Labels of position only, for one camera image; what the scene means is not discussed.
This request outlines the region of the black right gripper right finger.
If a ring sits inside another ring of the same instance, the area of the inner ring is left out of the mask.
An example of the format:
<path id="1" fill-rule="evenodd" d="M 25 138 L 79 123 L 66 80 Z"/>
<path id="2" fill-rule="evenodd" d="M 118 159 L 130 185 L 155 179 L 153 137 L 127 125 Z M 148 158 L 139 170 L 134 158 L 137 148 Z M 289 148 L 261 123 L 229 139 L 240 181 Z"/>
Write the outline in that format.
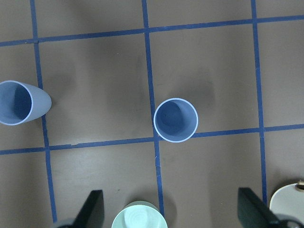
<path id="1" fill-rule="evenodd" d="M 250 188 L 239 188 L 237 216 L 243 228 L 275 228 L 276 217 Z"/>

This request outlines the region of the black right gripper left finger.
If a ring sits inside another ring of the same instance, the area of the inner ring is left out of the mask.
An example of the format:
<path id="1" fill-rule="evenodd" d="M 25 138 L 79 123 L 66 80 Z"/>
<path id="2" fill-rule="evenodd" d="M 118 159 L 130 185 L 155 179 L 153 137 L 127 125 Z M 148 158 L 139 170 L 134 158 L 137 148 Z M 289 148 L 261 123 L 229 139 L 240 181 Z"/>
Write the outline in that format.
<path id="1" fill-rule="evenodd" d="M 102 190 L 90 192 L 73 222 L 74 228 L 102 228 L 104 223 L 104 198 Z"/>

